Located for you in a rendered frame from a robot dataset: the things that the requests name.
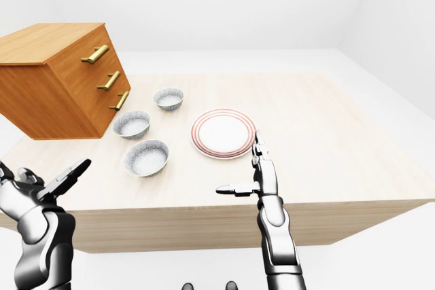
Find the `wooden cabinet drawer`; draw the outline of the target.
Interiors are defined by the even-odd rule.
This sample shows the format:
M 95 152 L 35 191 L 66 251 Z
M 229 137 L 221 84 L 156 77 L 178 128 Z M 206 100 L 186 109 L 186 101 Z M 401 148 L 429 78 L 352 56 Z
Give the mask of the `wooden cabinet drawer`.
M 129 92 L 131 91 L 131 86 L 125 74 L 122 71 L 119 72 L 119 78 L 108 91 L 97 89 L 97 86 L 105 84 L 109 79 L 108 75 L 111 73 L 107 74 L 103 81 L 97 83 L 90 89 L 86 99 L 86 113 L 96 129 L 98 137 L 104 135 L 114 115 L 118 112 L 110 109 L 109 106 L 115 105 L 119 101 L 119 93 L 123 93 L 127 90 Z
M 108 47 L 95 63 L 85 62 L 96 48 Z M 100 26 L 61 50 L 48 60 L 49 67 L 55 72 L 63 85 L 74 95 L 84 91 L 97 91 L 110 73 L 120 69 L 120 63 L 105 29 Z
M 110 120 L 121 94 L 130 90 L 118 57 L 106 52 L 93 65 L 79 61 L 67 79 L 72 95 L 92 121 Z

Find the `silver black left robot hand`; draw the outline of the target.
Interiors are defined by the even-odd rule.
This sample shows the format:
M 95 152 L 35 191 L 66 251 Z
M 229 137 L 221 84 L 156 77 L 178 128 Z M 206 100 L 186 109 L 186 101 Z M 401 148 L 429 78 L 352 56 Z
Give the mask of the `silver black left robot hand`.
M 71 189 L 90 165 L 90 159 L 80 160 L 45 184 L 28 168 L 19 168 L 19 180 L 15 180 L 13 172 L 0 161 L 0 210 L 19 221 L 37 206 L 56 204 L 56 199 Z

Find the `grey patterned bowl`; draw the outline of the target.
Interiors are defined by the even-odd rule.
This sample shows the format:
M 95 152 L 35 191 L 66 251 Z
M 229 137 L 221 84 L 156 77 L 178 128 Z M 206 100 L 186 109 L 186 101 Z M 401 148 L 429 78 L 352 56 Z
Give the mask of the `grey patterned bowl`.
M 159 140 L 142 141 L 134 145 L 126 154 L 125 169 L 138 177 L 157 175 L 169 159 L 169 148 Z
M 131 111 L 117 118 L 113 131 L 125 139 L 140 139 L 150 129 L 150 115 L 143 111 Z
M 153 101 L 165 111 L 178 109 L 184 100 L 184 93 L 177 88 L 166 88 L 155 93 Z

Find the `white plate with red rings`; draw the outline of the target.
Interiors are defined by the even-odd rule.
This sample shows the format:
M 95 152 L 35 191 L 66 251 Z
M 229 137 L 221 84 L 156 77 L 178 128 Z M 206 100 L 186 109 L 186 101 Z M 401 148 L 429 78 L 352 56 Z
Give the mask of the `white plate with red rings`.
M 255 140 L 251 118 L 235 109 L 212 109 L 198 116 L 190 128 L 193 146 L 200 153 L 219 160 L 243 156 Z

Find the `wooden cabinet with drawers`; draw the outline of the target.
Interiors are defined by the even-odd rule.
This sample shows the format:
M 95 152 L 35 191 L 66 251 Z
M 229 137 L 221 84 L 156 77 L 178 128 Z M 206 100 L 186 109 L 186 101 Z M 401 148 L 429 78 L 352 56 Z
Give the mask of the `wooden cabinet with drawers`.
M 103 23 L 39 23 L 0 38 L 0 114 L 32 139 L 97 139 L 74 96 L 48 65 Z

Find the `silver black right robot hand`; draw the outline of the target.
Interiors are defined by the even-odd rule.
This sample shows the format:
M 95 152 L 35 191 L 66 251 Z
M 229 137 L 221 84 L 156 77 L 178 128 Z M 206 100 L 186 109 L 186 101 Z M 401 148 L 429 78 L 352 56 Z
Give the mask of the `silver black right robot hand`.
M 252 144 L 251 153 L 251 165 L 254 168 L 254 181 L 252 183 L 221 185 L 215 190 L 218 194 L 243 197 L 256 193 L 259 198 L 278 195 L 275 166 L 273 161 L 269 158 L 268 147 L 259 130 L 255 133 L 255 141 Z

